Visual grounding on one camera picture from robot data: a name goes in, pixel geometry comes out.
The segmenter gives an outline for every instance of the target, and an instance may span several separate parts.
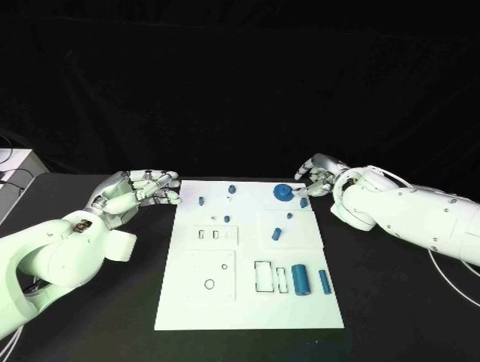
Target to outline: robotic hand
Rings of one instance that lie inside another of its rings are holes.
[[[369,231],[379,224],[396,238],[480,266],[479,203],[411,185],[378,167],[350,168],[320,153],[306,161],[296,179],[309,171],[314,184],[296,189],[294,194],[323,196],[332,192],[332,212],[355,228]]]
[[[114,230],[140,206],[179,204],[176,172],[115,173],[97,187],[84,210],[0,239],[0,339],[100,271],[104,258],[128,261],[136,236]],[[16,269],[35,277],[25,291]]]

